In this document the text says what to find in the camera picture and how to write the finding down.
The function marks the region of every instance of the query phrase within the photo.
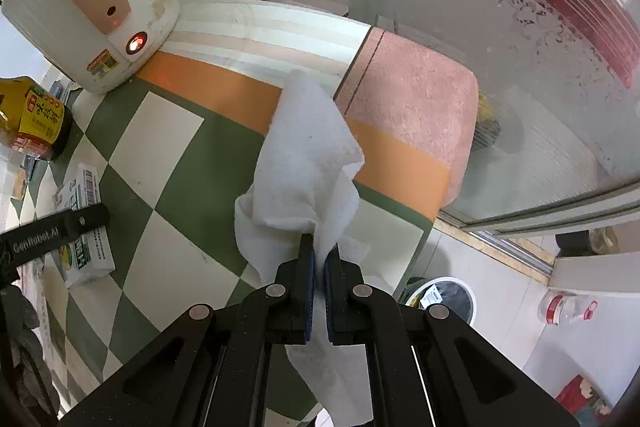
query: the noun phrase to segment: plastic bottle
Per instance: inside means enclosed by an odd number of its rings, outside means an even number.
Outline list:
[[[34,158],[60,155],[71,111],[28,76],[0,78],[0,143]]]
[[[538,307],[538,318],[545,324],[565,326],[588,321],[598,301],[588,295],[571,295],[549,290]]]

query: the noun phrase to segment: cooking oil bottle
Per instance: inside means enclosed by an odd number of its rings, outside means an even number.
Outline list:
[[[28,76],[0,78],[0,143],[34,158],[55,159],[71,131],[71,111]]]

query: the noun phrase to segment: green tile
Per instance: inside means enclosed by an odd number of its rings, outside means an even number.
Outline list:
[[[36,201],[38,201],[38,191],[40,190],[40,183],[42,182],[42,178],[44,178],[44,173],[47,172],[47,165],[48,162],[44,160],[36,160],[36,165],[31,173],[31,180],[29,180],[28,187],[34,205]]]
[[[238,284],[229,295],[229,300],[226,302],[226,306],[233,306],[234,304],[239,304],[242,300],[249,295],[255,288],[251,288],[246,282],[242,279],[238,280]]]
[[[66,372],[66,388],[76,401],[80,402],[86,398],[86,393],[82,390],[82,387],[74,380],[69,371]]]
[[[18,218],[20,217],[20,212],[22,211],[22,200],[16,200],[15,198],[11,198],[11,204],[15,208],[15,213],[18,214]]]
[[[60,378],[58,378],[58,375],[56,375],[55,371],[51,371],[51,380],[60,393],[60,396],[64,398],[65,402],[69,403],[69,390],[64,385],[62,385],[62,382],[60,381]]]
[[[66,336],[78,355],[98,381],[102,381],[102,369],[107,359],[107,346],[89,325],[80,308],[69,295],[66,304]]]
[[[69,166],[71,156],[76,150],[76,147],[78,147],[81,139],[82,130],[78,127],[76,122],[72,122],[71,131],[69,132],[69,138],[66,142],[65,149],[57,159],[49,162],[53,179],[55,180],[58,188],[62,187],[63,181],[65,180],[66,168]]]
[[[51,308],[49,308],[49,304],[47,304],[47,315],[49,315],[49,332],[51,334],[51,342],[60,355],[60,358],[64,361],[66,360],[65,331],[60,326],[60,323],[51,311]]]
[[[318,401],[294,369],[282,344],[271,349],[266,406],[287,418],[302,421]]]
[[[113,321],[109,349],[122,363],[127,363],[151,342],[159,331],[148,318],[122,294],[116,318]]]
[[[132,78],[108,92],[95,110],[86,137],[107,161],[148,91],[147,82]]]
[[[100,179],[100,197],[111,214],[107,235],[116,265],[111,277],[123,288],[152,209],[110,165]]]
[[[263,137],[212,112],[175,166],[156,211],[220,264],[240,276],[234,202],[254,179]]]

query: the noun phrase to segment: water heater label sticker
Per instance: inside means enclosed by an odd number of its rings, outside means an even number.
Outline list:
[[[109,71],[114,70],[118,66],[119,62],[113,58],[109,50],[104,50],[100,55],[94,58],[86,70],[93,76],[97,76],[98,80],[103,78]]]
[[[171,4],[172,0],[155,0],[154,3],[151,5],[153,11],[154,11],[154,20],[155,21],[159,21],[160,17],[162,17],[164,15],[164,13],[166,12],[166,9],[169,7],[169,5]]]

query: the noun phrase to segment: red light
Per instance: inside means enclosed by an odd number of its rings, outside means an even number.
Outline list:
[[[125,51],[127,55],[134,55],[138,53],[146,44],[146,32],[140,32],[133,35],[127,42]]]

